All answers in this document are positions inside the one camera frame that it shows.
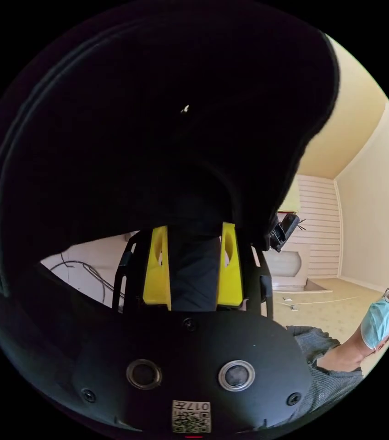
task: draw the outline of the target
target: white paneled wall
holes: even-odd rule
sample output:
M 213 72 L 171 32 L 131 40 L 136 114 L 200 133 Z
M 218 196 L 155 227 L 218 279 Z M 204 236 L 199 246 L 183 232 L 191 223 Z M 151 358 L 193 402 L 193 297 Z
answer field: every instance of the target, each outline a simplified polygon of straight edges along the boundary
M 310 244 L 309 278 L 334 278 L 340 265 L 340 209 L 334 181 L 297 175 L 300 190 L 298 216 L 306 230 L 298 227 L 288 242 Z

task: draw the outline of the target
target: gray sweater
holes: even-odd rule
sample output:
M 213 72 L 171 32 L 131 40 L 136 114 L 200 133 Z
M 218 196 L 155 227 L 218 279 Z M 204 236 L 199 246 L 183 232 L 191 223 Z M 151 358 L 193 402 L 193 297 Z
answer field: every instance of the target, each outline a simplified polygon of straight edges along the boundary
M 309 370 L 312 375 L 312 385 L 295 413 L 280 424 L 297 420 L 323 405 L 342 399 L 362 380 L 361 368 L 357 368 L 351 373 L 346 373 L 327 371 L 317 367 L 318 358 L 323 356 L 331 348 L 340 345 L 337 339 L 331 338 L 328 333 L 324 333 L 321 329 L 315 327 L 295 327 L 289 325 L 286 328 L 295 337 L 295 340 L 298 342 L 307 359 L 307 364 L 309 365 Z

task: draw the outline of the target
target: floor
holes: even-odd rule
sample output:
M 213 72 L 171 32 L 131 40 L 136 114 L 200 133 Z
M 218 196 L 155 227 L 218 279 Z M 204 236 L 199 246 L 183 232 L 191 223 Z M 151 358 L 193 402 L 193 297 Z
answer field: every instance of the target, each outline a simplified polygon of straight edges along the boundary
M 312 280 L 331 293 L 274 293 L 274 318 L 282 325 L 318 327 L 345 342 L 360 325 L 370 304 L 382 293 L 338 278 Z M 364 375 L 383 355 L 373 354 L 362 363 Z
M 63 253 L 63 258 L 83 261 L 92 265 L 100 275 L 113 284 L 116 267 L 126 246 L 124 236 L 110 237 L 73 246 Z M 62 263 L 61 255 L 53 255 L 42 263 L 52 268 Z M 53 272 L 71 286 L 96 301 L 110 306 L 112 292 L 103 288 L 79 263 L 68 263 Z M 312 280 L 330 293 L 274 293 L 274 318 L 282 325 L 309 325 L 318 327 L 338 339 L 346 341 L 361 323 L 370 303 L 382 293 L 340 279 Z M 385 350 L 372 355 L 363 363 L 364 374 L 380 359 Z

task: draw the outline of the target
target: white cable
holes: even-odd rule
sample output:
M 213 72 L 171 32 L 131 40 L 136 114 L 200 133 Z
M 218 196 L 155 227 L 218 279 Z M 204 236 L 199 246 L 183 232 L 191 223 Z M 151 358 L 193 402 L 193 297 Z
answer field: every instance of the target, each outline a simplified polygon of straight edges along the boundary
M 333 299 L 333 300 L 331 300 L 331 301 L 317 301 L 317 302 L 297 302 L 297 303 L 294 303 L 294 305 L 297 305 L 297 304 L 325 304 L 325 303 L 336 303 L 336 302 L 338 302 L 338 301 L 347 301 L 348 299 L 356 299 L 356 298 L 359 298 L 359 297 L 351 297 L 351 298 L 342 298 L 342 299 Z M 285 302 L 278 302 L 278 301 L 275 301 L 277 304 L 283 304 L 283 305 L 285 305 L 285 306 L 287 306 L 287 307 L 290 307 L 291 306 L 291 304 L 286 304 Z

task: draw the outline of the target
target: yellow plastic bracket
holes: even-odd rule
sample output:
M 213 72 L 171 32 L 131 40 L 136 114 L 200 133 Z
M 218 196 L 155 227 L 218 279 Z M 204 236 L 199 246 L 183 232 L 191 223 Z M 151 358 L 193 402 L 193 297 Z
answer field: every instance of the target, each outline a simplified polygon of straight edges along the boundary
M 225 254 L 229 264 L 225 267 Z M 220 252 L 219 285 L 217 305 L 239 307 L 243 301 L 240 261 L 237 247 L 236 228 L 233 223 L 223 223 L 222 247 Z
M 159 257 L 162 252 L 162 264 Z M 171 310 L 167 227 L 153 229 L 142 298 L 147 305 L 166 304 Z

